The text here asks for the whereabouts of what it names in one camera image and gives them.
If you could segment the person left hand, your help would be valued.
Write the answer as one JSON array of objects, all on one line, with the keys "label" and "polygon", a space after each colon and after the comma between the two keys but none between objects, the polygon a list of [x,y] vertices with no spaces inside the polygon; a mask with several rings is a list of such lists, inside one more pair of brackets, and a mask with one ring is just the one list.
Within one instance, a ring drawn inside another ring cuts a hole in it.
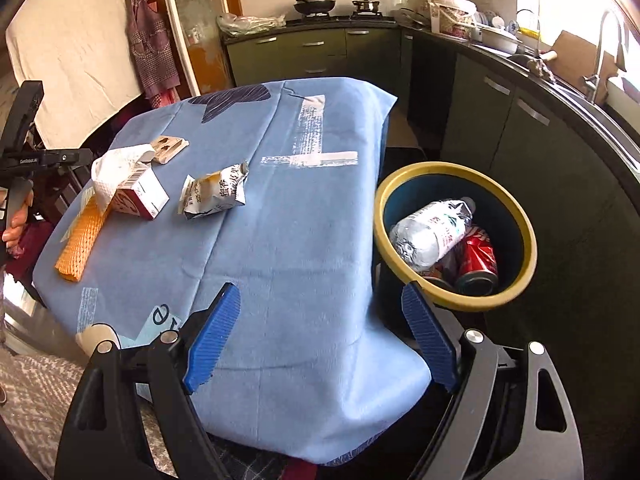
[{"label": "person left hand", "polygon": [[34,192],[30,191],[25,197],[21,208],[13,215],[8,227],[2,233],[2,242],[6,244],[6,249],[16,246],[24,232],[29,207],[34,201]]}]

